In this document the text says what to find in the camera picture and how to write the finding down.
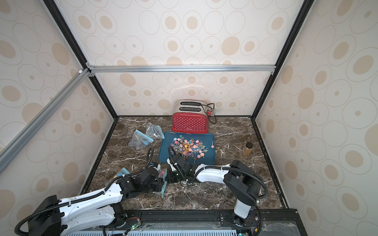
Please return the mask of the candy ziploc bag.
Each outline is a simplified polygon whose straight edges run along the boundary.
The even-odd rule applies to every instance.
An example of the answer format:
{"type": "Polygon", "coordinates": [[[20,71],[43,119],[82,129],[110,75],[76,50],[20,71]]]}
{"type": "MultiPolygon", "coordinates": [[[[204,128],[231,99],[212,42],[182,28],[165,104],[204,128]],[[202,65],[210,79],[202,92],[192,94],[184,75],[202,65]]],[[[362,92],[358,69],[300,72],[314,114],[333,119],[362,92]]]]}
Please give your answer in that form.
{"type": "Polygon", "coordinates": [[[135,149],[142,149],[150,144],[153,143],[153,139],[147,136],[146,134],[142,133],[138,129],[135,130],[133,133],[133,136],[128,143],[129,147],[135,148],[135,149]]]}
{"type": "Polygon", "coordinates": [[[152,138],[153,140],[165,138],[164,133],[162,131],[162,128],[159,125],[154,125],[152,123],[148,123],[148,124],[146,124],[145,128],[146,128],[145,134],[149,138],[152,138]]]}
{"type": "Polygon", "coordinates": [[[164,198],[164,193],[165,193],[165,190],[166,190],[166,187],[167,187],[167,180],[166,180],[166,177],[167,177],[167,169],[162,169],[160,170],[159,172],[159,176],[158,176],[161,180],[161,191],[160,191],[160,195],[162,198],[164,198]]]}
{"type": "Polygon", "coordinates": [[[122,168],[121,170],[119,170],[117,172],[117,174],[114,176],[114,178],[119,177],[119,176],[123,176],[123,175],[128,175],[128,174],[130,174],[130,172],[126,168],[122,168]]]}

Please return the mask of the teal rectangular tray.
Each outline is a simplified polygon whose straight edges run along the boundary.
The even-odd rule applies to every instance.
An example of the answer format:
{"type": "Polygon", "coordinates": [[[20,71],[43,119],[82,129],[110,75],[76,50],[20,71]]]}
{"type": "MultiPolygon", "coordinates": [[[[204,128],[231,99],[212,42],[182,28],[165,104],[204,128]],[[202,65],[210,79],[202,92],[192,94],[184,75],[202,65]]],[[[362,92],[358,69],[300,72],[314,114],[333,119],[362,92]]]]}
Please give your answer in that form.
{"type": "Polygon", "coordinates": [[[188,134],[167,131],[162,140],[158,160],[168,161],[168,147],[173,147],[191,164],[213,165],[215,163],[215,138],[213,134],[188,134]]]}

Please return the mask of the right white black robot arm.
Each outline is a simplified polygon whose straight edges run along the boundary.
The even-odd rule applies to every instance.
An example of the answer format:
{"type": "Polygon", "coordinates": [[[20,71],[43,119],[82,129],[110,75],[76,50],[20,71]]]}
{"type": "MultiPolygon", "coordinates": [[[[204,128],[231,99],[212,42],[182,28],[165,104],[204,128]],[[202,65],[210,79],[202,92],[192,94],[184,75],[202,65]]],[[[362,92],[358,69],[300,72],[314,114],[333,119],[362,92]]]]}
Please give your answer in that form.
{"type": "Polygon", "coordinates": [[[234,207],[234,222],[243,226],[250,210],[258,200],[269,195],[269,191],[261,177],[239,160],[229,165],[214,166],[191,164],[177,154],[167,159],[172,174],[171,181],[192,183],[224,184],[234,194],[237,201],[234,207]]]}

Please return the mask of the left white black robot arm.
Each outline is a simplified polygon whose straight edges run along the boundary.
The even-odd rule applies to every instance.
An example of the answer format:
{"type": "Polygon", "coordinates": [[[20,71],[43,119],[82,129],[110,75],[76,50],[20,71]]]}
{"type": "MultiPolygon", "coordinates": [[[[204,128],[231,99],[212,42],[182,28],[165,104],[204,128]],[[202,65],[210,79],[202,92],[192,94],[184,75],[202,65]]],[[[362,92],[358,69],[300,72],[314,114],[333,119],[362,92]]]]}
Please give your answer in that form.
{"type": "Polygon", "coordinates": [[[145,192],[161,192],[166,172],[150,165],[131,174],[113,178],[106,187],[70,198],[46,198],[29,216],[20,220],[18,236],[66,236],[95,226],[123,226],[122,202],[145,192]]]}

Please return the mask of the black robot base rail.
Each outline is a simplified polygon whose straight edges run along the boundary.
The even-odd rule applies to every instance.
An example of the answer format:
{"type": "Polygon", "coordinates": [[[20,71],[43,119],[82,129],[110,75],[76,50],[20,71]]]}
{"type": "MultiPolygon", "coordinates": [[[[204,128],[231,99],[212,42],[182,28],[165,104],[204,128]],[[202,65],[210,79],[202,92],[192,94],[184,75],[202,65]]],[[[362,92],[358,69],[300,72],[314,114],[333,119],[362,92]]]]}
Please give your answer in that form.
{"type": "Polygon", "coordinates": [[[299,234],[307,235],[299,213],[295,209],[254,208],[242,218],[231,209],[224,210],[124,210],[120,204],[97,207],[84,211],[80,207],[69,207],[68,211],[54,210],[45,223],[39,226],[45,236],[60,236],[90,227],[130,229],[132,223],[219,223],[222,227],[238,230],[262,230],[263,221],[293,221],[299,234]]]}

